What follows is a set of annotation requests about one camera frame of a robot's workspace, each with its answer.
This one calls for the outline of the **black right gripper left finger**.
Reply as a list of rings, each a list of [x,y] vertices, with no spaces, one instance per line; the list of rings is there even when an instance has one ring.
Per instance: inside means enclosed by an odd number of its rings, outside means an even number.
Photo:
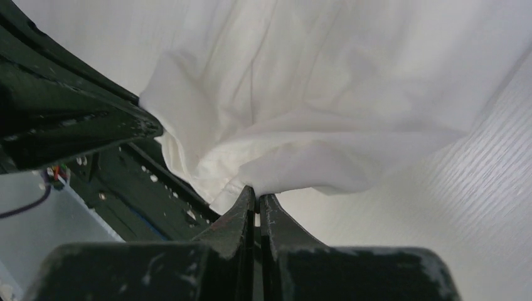
[[[191,241],[70,243],[43,261],[25,300],[251,300],[255,193]]]

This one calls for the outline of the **white t shirt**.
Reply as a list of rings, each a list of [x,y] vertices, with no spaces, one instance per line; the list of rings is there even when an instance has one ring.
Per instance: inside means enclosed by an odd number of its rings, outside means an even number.
[[[531,44],[530,1],[17,1],[139,93],[217,213],[365,191],[465,137]]]

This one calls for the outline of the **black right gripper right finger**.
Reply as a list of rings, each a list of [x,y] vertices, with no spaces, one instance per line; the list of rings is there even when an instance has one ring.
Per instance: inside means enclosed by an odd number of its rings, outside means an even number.
[[[265,300],[461,300],[447,265],[414,247],[325,245],[273,195],[259,199]]]

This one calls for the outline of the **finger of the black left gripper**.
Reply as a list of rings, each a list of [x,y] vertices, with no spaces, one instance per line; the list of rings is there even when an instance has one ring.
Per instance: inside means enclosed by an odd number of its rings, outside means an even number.
[[[161,123],[136,95],[1,2],[1,173],[44,169],[158,137]]]

